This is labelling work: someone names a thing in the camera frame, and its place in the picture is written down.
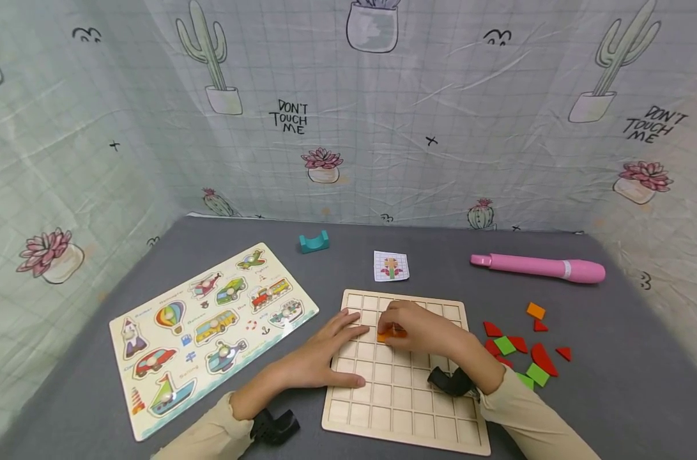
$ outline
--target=child's hand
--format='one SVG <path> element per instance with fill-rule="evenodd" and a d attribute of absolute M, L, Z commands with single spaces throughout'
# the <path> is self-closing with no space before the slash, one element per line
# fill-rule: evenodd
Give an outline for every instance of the child's hand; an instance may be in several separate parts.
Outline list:
<path fill-rule="evenodd" d="M 341 310 L 303 346 L 275 362 L 275 375 L 284 388 L 363 387 L 366 384 L 363 377 L 330 368 L 330 359 L 343 344 L 369 331 L 368 326 L 346 328 L 360 316 Z"/>
<path fill-rule="evenodd" d="M 441 355 L 454 359 L 456 350 L 470 333 L 435 313 L 425 310 L 415 302 L 395 300 L 390 302 L 378 324 L 378 333 L 383 334 L 392 327 L 392 323 L 402 326 L 407 331 L 403 338 L 387 337 L 390 347 L 410 351 Z"/>

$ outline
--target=pattern card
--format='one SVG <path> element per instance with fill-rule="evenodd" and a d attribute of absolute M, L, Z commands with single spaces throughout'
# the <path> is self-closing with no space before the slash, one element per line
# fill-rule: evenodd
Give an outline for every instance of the pattern card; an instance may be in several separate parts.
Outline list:
<path fill-rule="evenodd" d="M 111 321 L 131 426 L 143 441 L 318 314 L 264 243 Z"/>
<path fill-rule="evenodd" d="M 374 251 L 374 281 L 402 281 L 410 277 L 406 254 Z"/>
<path fill-rule="evenodd" d="M 392 300 L 412 300 L 468 330 L 463 303 L 452 300 L 353 291 L 342 308 L 361 312 L 369 332 L 348 342 L 333 357 L 333 370 L 355 372 L 366 387 L 328 388 L 323 428 L 379 440 L 405 442 L 465 454 L 491 455 L 486 422 L 470 394 L 451 397 L 427 382 L 431 369 L 458 368 L 436 355 L 395 350 L 376 340 L 379 315 Z"/>

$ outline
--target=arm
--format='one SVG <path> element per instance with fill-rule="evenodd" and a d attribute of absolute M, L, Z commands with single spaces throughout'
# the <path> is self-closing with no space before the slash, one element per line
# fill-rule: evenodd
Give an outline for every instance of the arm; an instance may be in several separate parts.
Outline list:
<path fill-rule="evenodd" d="M 475 335 L 415 302 L 392 302 L 379 318 L 378 332 L 393 323 L 407 331 L 405 338 L 386 344 L 447 357 L 482 392 L 482 414 L 507 430 L 528 460 L 600 460 L 591 447 L 555 411 L 499 363 Z"/>
<path fill-rule="evenodd" d="M 358 388 L 366 384 L 356 374 L 333 372 L 330 358 L 368 326 L 345 328 L 359 318 L 342 310 L 301 348 L 266 366 L 252 381 L 227 393 L 187 431 L 175 438 L 151 460 L 235 460 L 253 440 L 253 418 L 287 388 Z"/>

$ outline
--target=child's right hand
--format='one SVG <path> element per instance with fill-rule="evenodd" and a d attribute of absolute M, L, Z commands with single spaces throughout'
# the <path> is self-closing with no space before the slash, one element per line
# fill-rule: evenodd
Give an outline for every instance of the child's right hand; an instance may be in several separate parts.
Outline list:
<path fill-rule="evenodd" d="M 387 332 L 392 323 L 402 326 L 402 329 L 407 331 L 407 336 L 387 337 L 385 343 L 390 347 L 441 355 L 450 359 L 454 359 L 456 353 L 462 353 L 463 344 L 473 337 L 471 333 L 442 316 L 408 300 L 390 302 L 387 310 L 379 318 L 378 333 Z"/>

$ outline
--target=green square piece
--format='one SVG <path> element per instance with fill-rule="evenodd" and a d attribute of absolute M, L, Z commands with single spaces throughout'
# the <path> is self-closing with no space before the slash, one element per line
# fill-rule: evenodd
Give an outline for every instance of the green square piece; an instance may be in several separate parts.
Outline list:
<path fill-rule="evenodd" d="M 545 387 L 545 384 L 548 382 L 548 378 L 550 378 L 549 374 L 535 363 L 530 364 L 530 367 L 527 368 L 527 376 L 533 379 L 541 387 Z"/>
<path fill-rule="evenodd" d="M 518 373 L 518 372 L 517 372 L 517 377 L 519 377 L 519 379 L 522 381 L 522 383 L 524 383 L 528 388 L 530 388 L 532 391 L 534 391 L 534 381 L 531 378 L 525 376 L 524 374 Z"/>
<path fill-rule="evenodd" d="M 517 350 L 517 348 L 515 348 L 512 344 L 512 341 L 509 340 L 506 335 L 499 337 L 498 339 L 494 339 L 494 343 L 497 345 L 497 347 L 499 347 L 499 351 L 505 355 L 505 357 L 509 353 L 514 353 Z"/>

